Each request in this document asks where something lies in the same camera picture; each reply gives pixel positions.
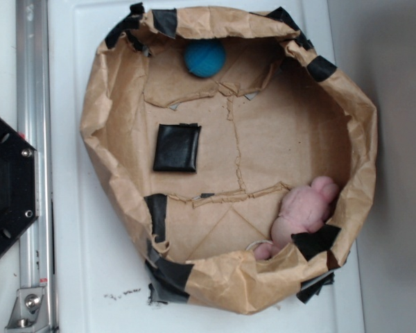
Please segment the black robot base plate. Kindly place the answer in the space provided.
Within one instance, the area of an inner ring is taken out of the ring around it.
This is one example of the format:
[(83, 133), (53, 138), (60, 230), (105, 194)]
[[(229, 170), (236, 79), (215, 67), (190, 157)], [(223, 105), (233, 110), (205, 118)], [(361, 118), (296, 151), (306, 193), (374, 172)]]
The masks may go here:
[(36, 157), (0, 117), (0, 259), (37, 218)]

